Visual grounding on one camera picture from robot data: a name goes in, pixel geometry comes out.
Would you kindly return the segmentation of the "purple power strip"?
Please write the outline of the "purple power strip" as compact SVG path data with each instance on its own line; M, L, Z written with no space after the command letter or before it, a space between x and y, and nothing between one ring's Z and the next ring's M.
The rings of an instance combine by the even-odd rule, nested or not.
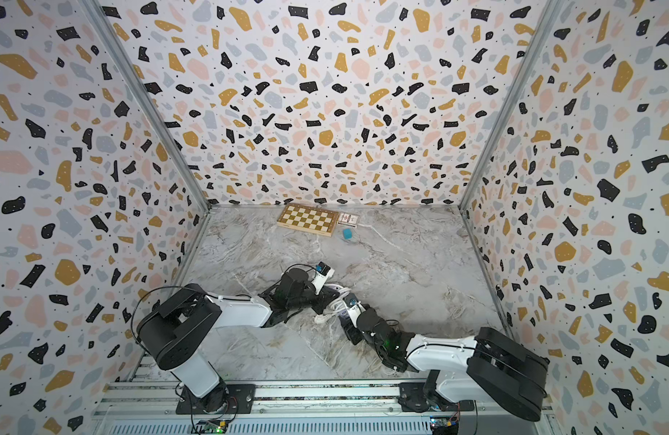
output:
M341 319L349 319L350 315L348 314L348 308L345 302L343 301L334 301L332 303L332 309L333 312L336 316L338 316Z

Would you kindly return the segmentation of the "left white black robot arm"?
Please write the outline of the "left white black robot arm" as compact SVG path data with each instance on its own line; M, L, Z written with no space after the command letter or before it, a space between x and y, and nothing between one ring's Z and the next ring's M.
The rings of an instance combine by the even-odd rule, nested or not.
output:
M209 334L220 328L278 326L307 309L322 315L346 294L345 287L329 282L333 274L323 263L290 266L254 297L214 295L198 284L174 286L176 293L152 308L132 337L160 370L180 381L189 400L207 402L209 411L216 411L223 405L227 386L200 353Z

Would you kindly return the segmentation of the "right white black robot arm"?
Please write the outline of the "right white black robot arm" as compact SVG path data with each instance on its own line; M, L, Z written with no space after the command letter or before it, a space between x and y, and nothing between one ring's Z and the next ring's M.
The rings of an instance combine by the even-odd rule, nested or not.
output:
M402 405L421 413L446 411L463 401L495 402L527 422L541 418L549 360L500 331L483 327L462 339L434 338L397 329L377 312L356 304L338 313L352 344L365 342L396 372L428 373L421 402Z

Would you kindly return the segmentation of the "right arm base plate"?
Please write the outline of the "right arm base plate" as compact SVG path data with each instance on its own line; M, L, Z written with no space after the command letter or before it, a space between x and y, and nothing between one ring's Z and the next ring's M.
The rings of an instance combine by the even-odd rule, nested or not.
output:
M473 401L450 402L430 389L425 382L402 382L399 384L398 404L404 413L464 413L475 411Z

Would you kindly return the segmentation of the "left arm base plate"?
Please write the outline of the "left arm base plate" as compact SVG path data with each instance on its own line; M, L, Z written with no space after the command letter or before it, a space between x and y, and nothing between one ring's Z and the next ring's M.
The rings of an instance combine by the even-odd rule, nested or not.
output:
M249 414L256 396L255 384L218 384L207 396L198 398L184 386L176 407L177 415L231 416Z

